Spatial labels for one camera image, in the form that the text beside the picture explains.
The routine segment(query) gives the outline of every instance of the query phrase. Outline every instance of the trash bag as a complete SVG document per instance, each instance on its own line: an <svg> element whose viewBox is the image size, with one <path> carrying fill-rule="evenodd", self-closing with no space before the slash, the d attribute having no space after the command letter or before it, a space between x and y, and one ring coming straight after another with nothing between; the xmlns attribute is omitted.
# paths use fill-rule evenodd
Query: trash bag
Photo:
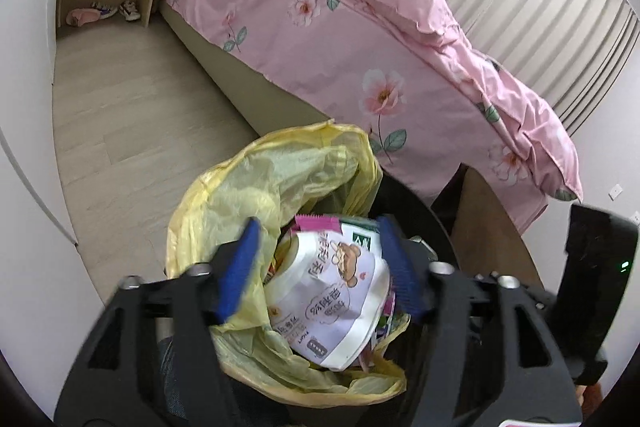
<svg viewBox="0 0 640 427"><path fill-rule="evenodd" d="M166 272L178 277L260 220L260 250L238 313L211 328L229 376L275 401L302 407L363 406L404 392L404 372L376 356L370 373L318 369L271 329L262 280L281 228L296 214L366 216L382 180L361 129L333 122L264 136L201 174L169 223Z"/></svg>

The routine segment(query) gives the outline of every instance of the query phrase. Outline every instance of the white wall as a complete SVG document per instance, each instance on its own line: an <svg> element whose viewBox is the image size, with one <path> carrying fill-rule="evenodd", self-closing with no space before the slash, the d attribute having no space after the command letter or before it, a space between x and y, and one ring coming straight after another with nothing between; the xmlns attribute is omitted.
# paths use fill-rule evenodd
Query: white wall
<svg viewBox="0 0 640 427"><path fill-rule="evenodd" d="M0 4L0 349L49 416L102 309L64 233L72 229L52 140L54 3Z"/></svg>
<svg viewBox="0 0 640 427"><path fill-rule="evenodd" d="M73 238L53 146L55 4L0 3L0 144L36 199Z"/></svg>
<svg viewBox="0 0 640 427"><path fill-rule="evenodd" d="M640 13L640 0L629 0ZM580 156L585 203L625 217L640 210L640 45L632 52L616 83L574 135ZM615 200L609 190L624 191ZM569 205L552 201L524 236L545 285L557 290L564 268L564 240ZM640 257L625 298L607 337L609 368L602 378L605 392L616 382L640 342Z"/></svg>

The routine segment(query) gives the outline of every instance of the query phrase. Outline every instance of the wooden floor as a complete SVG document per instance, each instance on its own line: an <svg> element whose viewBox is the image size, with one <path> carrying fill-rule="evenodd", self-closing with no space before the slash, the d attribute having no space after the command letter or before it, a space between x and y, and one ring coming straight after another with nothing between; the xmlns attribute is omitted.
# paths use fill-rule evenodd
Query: wooden floor
<svg viewBox="0 0 640 427"><path fill-rule="evenodd" d="M65 28L53 124L78 250L103 300L126 275L164 277L183 193L256 137L160 17Z"/></svg>

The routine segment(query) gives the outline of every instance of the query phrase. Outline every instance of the sneaker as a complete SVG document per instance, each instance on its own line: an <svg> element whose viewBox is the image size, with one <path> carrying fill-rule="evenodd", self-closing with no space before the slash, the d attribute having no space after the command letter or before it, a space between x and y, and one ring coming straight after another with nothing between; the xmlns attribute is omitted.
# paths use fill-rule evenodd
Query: sneaker
<svg viewBox="0 0 640 427"><path fill-rule="evenodd" d="M124 15L124 18L128 22L140 19L140 12L136 8L136 3L133 1L124 1L124 3L118 6L118 11Z"/></svg>
<svg viewBox="0 0 640 427"><path fill-rule="evenodd" d="M109 6L108 4L103 4L98 1L94 1L91 3L91 8L98 10L100 12L100 19L108 19L109 17L115 15L118 11L117 8L113 6Z"/></svg>

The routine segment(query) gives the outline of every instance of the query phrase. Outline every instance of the pink slipper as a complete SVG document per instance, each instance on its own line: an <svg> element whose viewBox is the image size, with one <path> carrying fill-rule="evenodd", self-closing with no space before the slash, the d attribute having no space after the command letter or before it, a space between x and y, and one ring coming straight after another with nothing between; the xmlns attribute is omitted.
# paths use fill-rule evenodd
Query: pink slipper
<svg viewBox="0 0 640 427"><path fill-rule="evenodd" d="M69 26L82 26L88 22L96 22L100 19L100 10L93 8L76 8L66 14L66 23Z"/></svg>

